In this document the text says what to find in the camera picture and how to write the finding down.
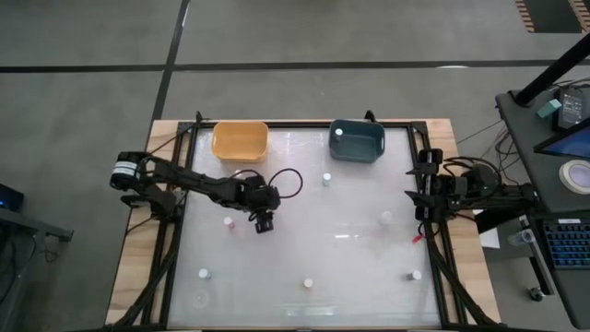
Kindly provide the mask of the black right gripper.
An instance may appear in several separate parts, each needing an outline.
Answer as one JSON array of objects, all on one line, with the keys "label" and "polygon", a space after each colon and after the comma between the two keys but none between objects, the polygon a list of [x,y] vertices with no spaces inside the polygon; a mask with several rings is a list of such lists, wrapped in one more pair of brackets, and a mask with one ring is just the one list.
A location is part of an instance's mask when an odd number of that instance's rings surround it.
[{"label": "black right gripper", "polygon": [[442,164],[441,149],[425,148],[419,152],[418,168],[407,172],[421,177],[418,192],[405,192],[417,207],[418,221],[446,221],[466,208],[466,178],[439,174]]}]

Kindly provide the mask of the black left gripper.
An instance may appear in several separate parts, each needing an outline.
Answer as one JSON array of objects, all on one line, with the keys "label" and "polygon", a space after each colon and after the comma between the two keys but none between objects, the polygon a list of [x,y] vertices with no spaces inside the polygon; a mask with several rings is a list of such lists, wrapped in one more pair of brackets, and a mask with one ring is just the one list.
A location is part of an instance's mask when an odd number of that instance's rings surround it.
[{"label": "black left gripper", "polygon": [[[244,212],[257,210],[276,210],[280,205],[279,192],[275,186],[266,183],[263,177],[247,177],[237,180],[234,208]],[[266,230],[274,230],[274,212],[267,212]],[[261,214],[255,217],[257,233],[263,232]]]}]

